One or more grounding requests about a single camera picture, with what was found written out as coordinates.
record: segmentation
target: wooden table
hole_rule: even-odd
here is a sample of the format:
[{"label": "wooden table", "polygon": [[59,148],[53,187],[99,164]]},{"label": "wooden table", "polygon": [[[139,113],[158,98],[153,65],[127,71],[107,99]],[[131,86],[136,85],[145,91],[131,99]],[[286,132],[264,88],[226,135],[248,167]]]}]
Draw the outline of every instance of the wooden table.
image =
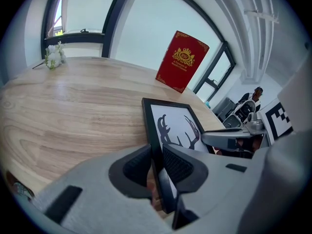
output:
[{"label": "wooden table", "polygon": [[27,69],[0,93],[0,164],[36,194],[78,163],[147,143],[143,97],[190,104],[205,130],[221,122],[189,89],[156,71],[106,58]]}]

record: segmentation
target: antler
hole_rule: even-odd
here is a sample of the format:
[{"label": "antler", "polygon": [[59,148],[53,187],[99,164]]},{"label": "antler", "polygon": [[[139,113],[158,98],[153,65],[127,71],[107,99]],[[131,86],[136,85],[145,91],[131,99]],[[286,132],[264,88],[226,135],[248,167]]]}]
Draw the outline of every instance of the antler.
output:
[{"label": "antler", "polygon": [[187,118],[187,116],[184,116],[184,117],[186,117],[186,121],[189,123],[189,125],[191,126],[191,128],[192,128],[192,130],[193,130],[193,132],[194,132],[194,134],[195,134],[195,139],[193,139],[192,141],[191,141],[191,139],[190,139],[190,137],[188,136],[188,134],[185,132],[185,134],[186,134],[186,136],[187,136],[187,138],[189,139],[189,142],[190,142],[190,147],[189,147],[189,149],[195,149],[195,143],[196,142],[198,142],[199,141],[199,131],[198,131],[198,129],[195,127],[195,124],[189,119],[189,118]]},{"label": "antler", "polygon": [[161,140],[161,142],[163,144],[173,144],[173,145],[177,145],[177,146],[182,146],[181,141],[180,141],[178,136],[177,136],[177,140],[179,141],[179,144],[171,142],[171,140],[170,140],[170,138],[168,136],[168,133],[170,131],[170,127],[167,129],[167,125],[166,125],[166,122],[165,122],[165,116],[166,115],[163,115],[157,121],[157,127],[158,127],[158,130],[160,132],[160,140]]}]

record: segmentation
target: picture frame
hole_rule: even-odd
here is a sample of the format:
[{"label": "picture frame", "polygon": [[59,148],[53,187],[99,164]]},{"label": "picture frame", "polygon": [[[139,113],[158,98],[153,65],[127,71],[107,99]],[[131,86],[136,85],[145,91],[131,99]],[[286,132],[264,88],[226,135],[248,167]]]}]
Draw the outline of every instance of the picture frame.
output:
[{"label": "picture frame", "polygon": [[170,213],[176,208],[177,191],[163,166],[162,142],[191,148],[195,152],[215,152],[201,142],[205,131],[189,104],[143,98],[142,108],[159,198],[164,212]]}]

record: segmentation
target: round table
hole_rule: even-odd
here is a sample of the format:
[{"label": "round table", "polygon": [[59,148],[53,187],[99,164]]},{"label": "round table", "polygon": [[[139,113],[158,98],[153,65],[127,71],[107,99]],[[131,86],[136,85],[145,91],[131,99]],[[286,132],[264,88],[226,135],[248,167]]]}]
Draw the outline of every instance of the round table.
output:
[{"label": "round table", "polygon": [[190,104],[205,130],[223,128],[189,89],[156,71],[107,58],[26,69],[0,93],[0,164],[35,194],[78,163],[147,143],[142,98]]}]

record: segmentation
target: book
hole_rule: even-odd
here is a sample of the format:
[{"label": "book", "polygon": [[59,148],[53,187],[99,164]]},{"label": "book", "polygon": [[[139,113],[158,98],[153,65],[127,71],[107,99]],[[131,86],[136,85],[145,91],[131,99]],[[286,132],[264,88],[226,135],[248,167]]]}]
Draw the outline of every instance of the book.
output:
[{"label": "book", "polygon": [[176,31],[161,62],[156,79],[183,93],[209,46],[180,31]]}]

